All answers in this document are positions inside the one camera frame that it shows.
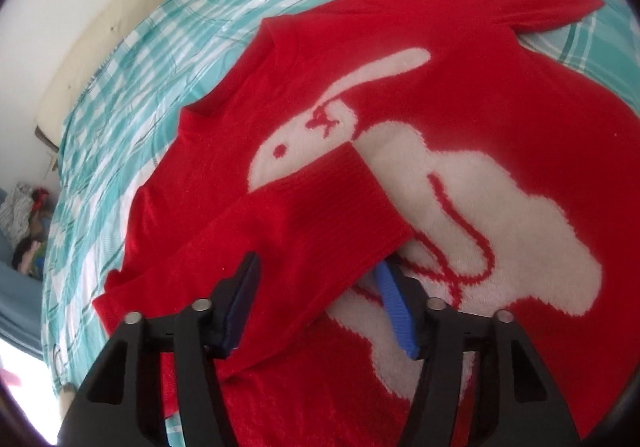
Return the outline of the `red rabbit sweater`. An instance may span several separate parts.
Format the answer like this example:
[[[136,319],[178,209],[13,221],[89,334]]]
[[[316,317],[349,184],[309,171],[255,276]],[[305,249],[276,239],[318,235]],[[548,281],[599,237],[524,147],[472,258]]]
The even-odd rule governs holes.
[[[639,365],[639,119],[523,33],[602,0],[333,0],[262,21],[134,196],[94,308],[174,314],[262,257],[217,363],[243,446],[393,446],[421,366],[373,266],[458,311],[506,309],[580,436]]]

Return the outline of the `blue curtain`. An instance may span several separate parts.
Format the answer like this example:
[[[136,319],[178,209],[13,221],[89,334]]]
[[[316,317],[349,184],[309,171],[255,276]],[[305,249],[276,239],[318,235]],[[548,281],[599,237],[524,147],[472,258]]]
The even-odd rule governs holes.
[[[13,250],[1,236],[1,339],[20,351],[43,360],[41,346],[42,282],[11,266]]]

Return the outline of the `pile of clothes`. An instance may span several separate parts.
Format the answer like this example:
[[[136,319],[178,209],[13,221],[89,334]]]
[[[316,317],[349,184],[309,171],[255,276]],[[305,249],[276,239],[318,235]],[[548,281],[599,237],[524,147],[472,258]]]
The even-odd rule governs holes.
[[[1,237],[15,271],[43,279],[52,212],[50,194],[42,187],[18,183],[1,199]]]

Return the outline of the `cream padded headboard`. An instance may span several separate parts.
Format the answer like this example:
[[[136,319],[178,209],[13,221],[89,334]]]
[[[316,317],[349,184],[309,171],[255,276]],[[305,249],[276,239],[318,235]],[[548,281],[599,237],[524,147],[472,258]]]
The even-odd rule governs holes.
[[[35,135],[56,152],[63,123],[93,74],[116,46],[165,0],[111,0],[90,22],[56,70],[36,113]]]

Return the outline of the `teal plaid bedspread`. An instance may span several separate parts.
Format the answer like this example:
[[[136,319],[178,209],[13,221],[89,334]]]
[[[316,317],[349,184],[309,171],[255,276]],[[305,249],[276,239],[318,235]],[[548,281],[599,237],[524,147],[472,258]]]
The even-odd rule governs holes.
[[[134,196],[176,140],[181,110],[224,80],[263,20],[333,0],[167,0],[105,60],[65,122],[62,193],[46,259],[42,343],[56,384],[81,383],[114,331],[94,308],[122,265]],[[639,119],[639,33],[631,10],[518,40],[615,94]]]

